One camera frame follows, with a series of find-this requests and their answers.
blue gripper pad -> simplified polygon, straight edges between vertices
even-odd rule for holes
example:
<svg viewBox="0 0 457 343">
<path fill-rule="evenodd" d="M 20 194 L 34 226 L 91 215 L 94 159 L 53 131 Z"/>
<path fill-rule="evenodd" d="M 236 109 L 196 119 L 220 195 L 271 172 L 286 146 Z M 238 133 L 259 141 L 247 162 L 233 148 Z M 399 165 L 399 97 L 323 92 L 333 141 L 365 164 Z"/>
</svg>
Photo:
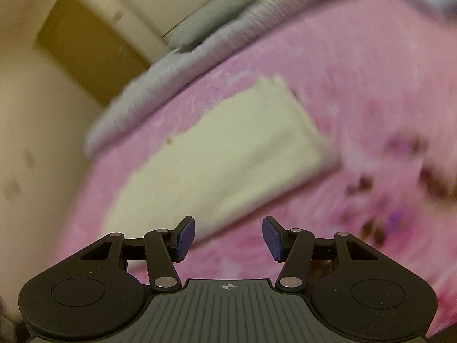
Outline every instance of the blue gripper pad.
<svg viewBox="0 0 457 343">
<path fill-rule="evenodd" d="M 191 218 L 189 222 L 181 230 L 178 237 L 178 245 L 175 249 L 175 261 L 182 262 L 186 257 L 187 252 L 191 248 L 195 237 L 195 219 Z"/>
<path fill-rule="evenodd" d="M 267 218 L 263 219 L 262 235 L 273 259 L 277 262 L 284 262 L 286 254 L 282 247 L 281 233 Z"/>
</svg>

gray gripper base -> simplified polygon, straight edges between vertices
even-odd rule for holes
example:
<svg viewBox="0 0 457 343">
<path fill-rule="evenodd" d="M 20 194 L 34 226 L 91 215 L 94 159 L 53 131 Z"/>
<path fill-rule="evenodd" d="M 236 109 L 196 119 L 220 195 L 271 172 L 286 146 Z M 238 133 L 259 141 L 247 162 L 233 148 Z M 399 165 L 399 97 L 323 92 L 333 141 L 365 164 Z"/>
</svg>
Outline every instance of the gray gripper base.
<svg viewBox="0 0 457 343">
<path fill-rule="evenodd" d="M 31 343 L 43 343 L 36 338 Z M 160 294 L 133 324 L 99 343 L 353 343 L 324 326 L 298 295 L 267 280 L 189 280 Z M 410 343 L 426 343 L 415 338 Z"/>
</svg>

beige wall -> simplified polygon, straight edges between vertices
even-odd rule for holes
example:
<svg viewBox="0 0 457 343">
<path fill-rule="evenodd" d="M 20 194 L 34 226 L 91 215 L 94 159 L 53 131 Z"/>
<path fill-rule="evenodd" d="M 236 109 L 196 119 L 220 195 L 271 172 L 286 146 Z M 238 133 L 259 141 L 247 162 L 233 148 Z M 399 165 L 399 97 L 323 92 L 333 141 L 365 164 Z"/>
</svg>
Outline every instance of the beige wall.
<svg viewBox="0 0 457 343">
<path fill-rule="evenodd" d="M 21 286 L 49 264 L 89 167 L 84 134 L 101 111 L 33 48 L 54 1 L 0 0 L 0 296 L 14 317 Z"/>
</svg>

pink blanket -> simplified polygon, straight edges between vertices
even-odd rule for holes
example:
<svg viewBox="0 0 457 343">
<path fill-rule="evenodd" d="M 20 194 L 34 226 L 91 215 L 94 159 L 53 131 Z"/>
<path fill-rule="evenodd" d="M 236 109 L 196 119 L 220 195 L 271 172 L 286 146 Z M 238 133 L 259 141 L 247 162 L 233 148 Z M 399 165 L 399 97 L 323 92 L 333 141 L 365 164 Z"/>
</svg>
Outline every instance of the pink blanket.
<svg viewBox="0 0 457 343">
<path fill-rule="evenodd" d="M 410 129 L 429 140 L 430 159 L 446 158 L 452 165 L 455 53 L 457 27 L 424 16 L 404 0 L 335 0 L 299 16 L 191 84 L 100 156 L 56 260 L 98 238 L 118 190 L 166 138 L 252 86 L 258 76 L 281 73 L 339 150 L 343 167 L 194 246 L 177 265 L 180 277 L 276 280 L 281 265 L 273 262 L 261 235 L 266 215 L 318 237 L 333 237 L 338 230 L 359 236 L 363 223 L 374 218 L 386 234 L 380 250 L 428 281 L 438 295 L 429 333 L 457 321 L 456 206 L 429 199 L 418 186 L 423 158 L 385 150 L 392 135 Z M 362 173 L 373 177 L 373 189 L 348 196 L 346 188 Z M 394 226 L 388 222 L 392 213 Z M 144 269 L 133 273 L 147 282 Z"/>
</svg>

folded white cloth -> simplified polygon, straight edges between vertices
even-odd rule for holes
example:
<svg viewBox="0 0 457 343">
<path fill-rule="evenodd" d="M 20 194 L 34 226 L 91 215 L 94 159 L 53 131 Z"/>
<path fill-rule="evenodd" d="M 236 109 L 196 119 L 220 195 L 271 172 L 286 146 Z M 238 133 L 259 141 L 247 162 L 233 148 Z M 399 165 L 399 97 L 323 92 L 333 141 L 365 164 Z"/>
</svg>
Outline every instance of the folded white cloth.
<svg viewBox="0 0 457 343">
<path fill-rule="evenodd" d="M 283 78 L 262 78 L 134 172 L 102 235 L 142 237 L 191 215 L 201 239 L 336 163 L 335 151 Z"/>
</svg>

